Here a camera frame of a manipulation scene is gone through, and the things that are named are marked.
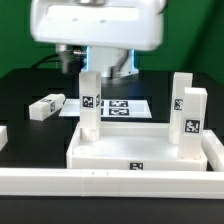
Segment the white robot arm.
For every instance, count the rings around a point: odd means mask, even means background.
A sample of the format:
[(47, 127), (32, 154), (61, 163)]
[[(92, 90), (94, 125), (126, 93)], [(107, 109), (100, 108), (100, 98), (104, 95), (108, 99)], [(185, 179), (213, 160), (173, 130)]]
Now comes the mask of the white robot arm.
[(32, 0), (31, 35), (53, 43), (62, 59), (85, 46), (85, 71), (105, 78), (136, 74), (134, 52), (162, 43), (167, 0)]

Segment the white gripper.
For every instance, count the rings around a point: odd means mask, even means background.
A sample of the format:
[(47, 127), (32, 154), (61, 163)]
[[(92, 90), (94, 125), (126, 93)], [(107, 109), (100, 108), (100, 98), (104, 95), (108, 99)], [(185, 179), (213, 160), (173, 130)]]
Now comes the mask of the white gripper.
[(30, 29), (39, 42), (55, 43), (62, 72), (75, 72), (71, 45), (112, 51), (111, 77), (122, 77), (129, 51), (152, 51), (162, 43), (164, 0), (32, 0)]

